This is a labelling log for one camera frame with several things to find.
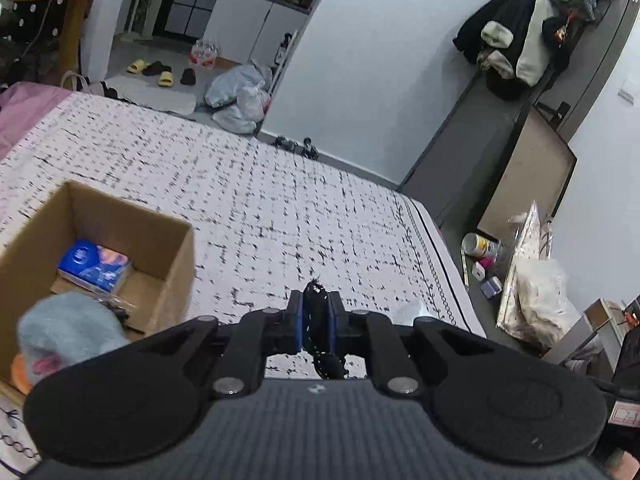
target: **white cabinet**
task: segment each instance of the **white cabinet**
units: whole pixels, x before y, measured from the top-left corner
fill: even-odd
[[[307,15],[304,12],[273,4],[250,58],[259,64],[271,66],[284,35],[287,32],[293,34],[296,30],[302,30],[306,19]]]
[[[271,5],[267,0],[216,0],[203,38],[216,43],[220,57],[246,63]]]
[[[302,30],[307,17],[269,0],[216,0],[203,38],[216,43],[220,57],[271,66],[285,33]]]

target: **bed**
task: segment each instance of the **bed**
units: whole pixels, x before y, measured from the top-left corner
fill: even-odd
[[[193,225],[187,318],[238,322],[254,309],[284,308],[291,290],[318,278],[340,291],[347,310],[393,318],[421,300],[434,316],[484,335],[424,207],[352,174],[253,138],[74,92],[0,161],[0,244],[69,179]],[[361,376],[364,363],[348,358],[348,369]],[[304,354],[270,358],[267,374],[317,377]],[[0,431],[17,430],[0,420]],[[0,460],[8,452],[0,445]]]

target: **price label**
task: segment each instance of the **price label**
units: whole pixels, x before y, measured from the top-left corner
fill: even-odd
[[[640,428],[640,404],[632,402],[616,402],[609,417],[611,424]]]

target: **light switch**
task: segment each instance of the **light switch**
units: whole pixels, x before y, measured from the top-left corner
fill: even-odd
[[[640,92],[640,85],[627,78],[625,79],[625,82],[622,83],[620,90],[618,90],[618,95],[625,101],[635,104],[638,92]]]

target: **door handle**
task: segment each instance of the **door handle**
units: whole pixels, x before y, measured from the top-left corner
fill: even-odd
[[[536,108],[541,113],[551,115],[551,117],[547,119],[546,122],[548,122],[549,126],[551,126],[555,131],[557,131],[558,126],[560,126],[560,123],[562,123],[562,120],[564,119],[564,117],[569,113],[569,110],[571,110],[571,105],[565,101],[562,101],[558,106],[558,108],[554,109],[551,106],[545,105],[544,103],[541,103],[540,101],[538,101],[536,103]]]

